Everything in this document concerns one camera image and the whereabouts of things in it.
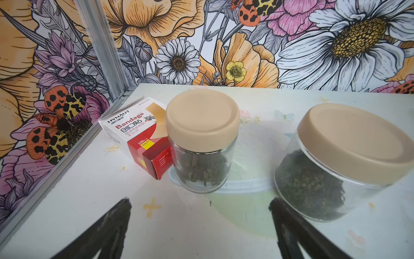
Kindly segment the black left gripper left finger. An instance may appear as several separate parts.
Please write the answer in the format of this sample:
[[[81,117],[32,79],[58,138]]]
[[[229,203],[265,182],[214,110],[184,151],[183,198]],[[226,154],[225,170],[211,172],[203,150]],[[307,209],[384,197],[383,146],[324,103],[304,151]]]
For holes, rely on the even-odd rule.
[[[132,205],[128,198],[120,200],[98,221],[72,243],[58,252],[54,259],[119,259]]]

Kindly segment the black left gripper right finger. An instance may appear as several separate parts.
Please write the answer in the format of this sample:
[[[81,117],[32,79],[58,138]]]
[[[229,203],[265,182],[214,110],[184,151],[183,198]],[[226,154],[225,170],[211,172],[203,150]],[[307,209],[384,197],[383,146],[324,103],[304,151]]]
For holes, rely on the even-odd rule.
[[[287,202],[276,197],[269,205],[283,259],[303,259],[303,248],[312,259],[351,257],[322,235]]]

